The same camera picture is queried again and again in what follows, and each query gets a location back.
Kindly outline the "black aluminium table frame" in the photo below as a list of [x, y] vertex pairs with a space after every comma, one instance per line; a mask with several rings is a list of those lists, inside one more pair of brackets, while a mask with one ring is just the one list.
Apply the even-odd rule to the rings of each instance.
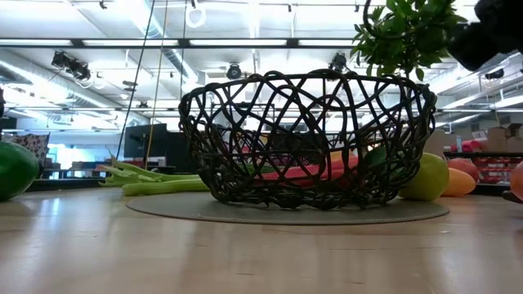
[[[35, 180], [26, 191], [42, 192], [60, 189], [90, 189], [100, 187], [97, 179]], [[473, 193], [501, 197], [502, 192], [509, 189], [510, 185], [506, 184], [478, 184], [473, 190]]]

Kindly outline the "black computer monitor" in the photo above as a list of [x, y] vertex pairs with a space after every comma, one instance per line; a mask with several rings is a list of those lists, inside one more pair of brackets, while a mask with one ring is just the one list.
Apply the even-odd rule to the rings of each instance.
[[124, 132], [125, 158], [165, 157], [168, 129], [165, 123], [127, 127]]

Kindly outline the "green bell pepper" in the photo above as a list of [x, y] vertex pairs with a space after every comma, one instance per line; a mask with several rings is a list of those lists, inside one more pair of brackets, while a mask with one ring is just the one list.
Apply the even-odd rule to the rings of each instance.
[[0, 142], [0, 202], [24, 193], [39, 173], [35, 155], [22, 145]]

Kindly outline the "shelf with red goods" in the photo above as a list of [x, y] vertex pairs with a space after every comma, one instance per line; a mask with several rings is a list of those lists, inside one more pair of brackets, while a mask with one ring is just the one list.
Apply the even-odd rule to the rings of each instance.
[[486, 138], [465, 140], [444, 148], [444, 158], [466, 158], [479, 170], [478, 184], [510, 185], [511, 173], [514, 167], [523, 161], [523, 153], [496, 153], [483, 150]]

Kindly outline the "black cabinet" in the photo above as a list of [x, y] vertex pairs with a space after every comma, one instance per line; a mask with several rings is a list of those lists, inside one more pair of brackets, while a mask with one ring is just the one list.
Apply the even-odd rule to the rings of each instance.
[[198, 169], [196, 161], [189, 151], [189, 143], [181, 132], [167, 133], [167, 165], [174, 173], [195, 174]]

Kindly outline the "cardboard boxes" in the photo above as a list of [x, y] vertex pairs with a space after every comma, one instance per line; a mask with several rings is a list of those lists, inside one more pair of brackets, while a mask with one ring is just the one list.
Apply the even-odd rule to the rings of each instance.
[[523, 137], [520, 136], [521, 123], [511, 123], [507, 127], [491, 127], [486, 132], [483, 150], [496, 153], [523, 153]]

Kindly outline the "large yellow lemon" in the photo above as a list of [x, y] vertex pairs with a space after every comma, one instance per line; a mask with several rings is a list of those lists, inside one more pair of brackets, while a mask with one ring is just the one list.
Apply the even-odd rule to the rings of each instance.
[[[342, 150], [332, 151], [330, 153], [330, 158], [334, 162], [342, 161], [343, 160], [343, 151]], [[354, 155], [354, 153], [351, 150], [349, 150], [348, 151], [348, 158], [356, 158], [356, 155]]]

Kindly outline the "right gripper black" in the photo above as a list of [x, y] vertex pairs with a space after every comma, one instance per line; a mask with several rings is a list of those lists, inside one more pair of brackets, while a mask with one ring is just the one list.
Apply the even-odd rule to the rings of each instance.
[[458, 24], [450, 33], [448, 53], [465, 69], [478, 70], [499, 52], [499, 34], [503, 32], [500, 23]]

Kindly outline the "green plant in white pot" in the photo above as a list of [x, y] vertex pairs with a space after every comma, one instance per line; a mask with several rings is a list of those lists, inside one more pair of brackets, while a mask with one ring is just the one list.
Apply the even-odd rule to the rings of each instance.
[[368, 68], [365, 75], [345, 75], [374, 84], [373, 94], [364, 94], [373, 120], [355, 129], [359, 156], [367, 153], [364, 136], [377, 131], [387, 151], [420, 157], [434, 131], [436, 111], [436, 95], [423, 82], [424, 70], [448, 55], [449, 33], [463, 21], [454, 1], [387, 0], [374, 9], [364, 6], [363, 22], [355, 26], [360, 42], [351, 54]]

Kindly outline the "small yellow lemon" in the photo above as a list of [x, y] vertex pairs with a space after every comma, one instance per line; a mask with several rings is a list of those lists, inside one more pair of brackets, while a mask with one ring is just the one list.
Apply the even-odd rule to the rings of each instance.
[[442, 197], [464, 197], [476, 188], [475, 180], [466, 172], [449, 168], [449, 184]]

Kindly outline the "patterned chair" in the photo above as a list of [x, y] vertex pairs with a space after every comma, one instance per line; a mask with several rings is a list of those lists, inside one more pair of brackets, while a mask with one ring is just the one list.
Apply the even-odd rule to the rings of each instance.
[[44, 163], [49, 150], [48, 143], [50, 135], [34, 135], [28, 134], [23, 136], [13, 136], [10, 142], [24, 146], [31, 151], [40, 163]]

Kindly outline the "orange fruit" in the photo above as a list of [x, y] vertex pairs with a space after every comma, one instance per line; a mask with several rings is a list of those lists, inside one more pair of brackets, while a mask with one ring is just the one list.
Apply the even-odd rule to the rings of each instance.
[[479, 170], [474, 163], [466, 158], [453, 158], [447, 162], [448, 166], [462, 172], [466, 172], [472, 179], [477, 182], [479, 180]]

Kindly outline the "green white celery bunch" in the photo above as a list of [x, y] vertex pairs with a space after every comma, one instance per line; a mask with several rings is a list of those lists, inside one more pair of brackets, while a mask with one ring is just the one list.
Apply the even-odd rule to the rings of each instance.
[[109, 165], [98, 165], [97, 168], [110, 174], [99, 185], [118, 187], [125, 197], [209, 191], [198, 175], [168, 175], [148, 171], [131, 163], [120, 162], [113, 154]]

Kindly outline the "yellow-green apple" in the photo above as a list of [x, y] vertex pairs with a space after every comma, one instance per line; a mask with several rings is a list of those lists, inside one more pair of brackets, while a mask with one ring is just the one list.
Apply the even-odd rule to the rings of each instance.
[[449, 168], [441, 157], [424, 153], [416, 176], [399, 191], [404, 199], [431, 202], [439, 198], [449, 185]]

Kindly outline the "round grey placemat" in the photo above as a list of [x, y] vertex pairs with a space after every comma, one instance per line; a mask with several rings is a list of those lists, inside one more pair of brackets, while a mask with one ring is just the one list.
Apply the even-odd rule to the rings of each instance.
[[287, 209], [274, 204], [225, 204], [209, 193], [137, 197], [128, 201], [127, 207], [155, 216], [253, 225], [371, 225], [421, 221], [449, 214], [449, 209], [438, 203], [401, 198], [392, 200], [385, 207], [373, 205], [361, 210], [349, 206], [322, 211], [308, 206]]

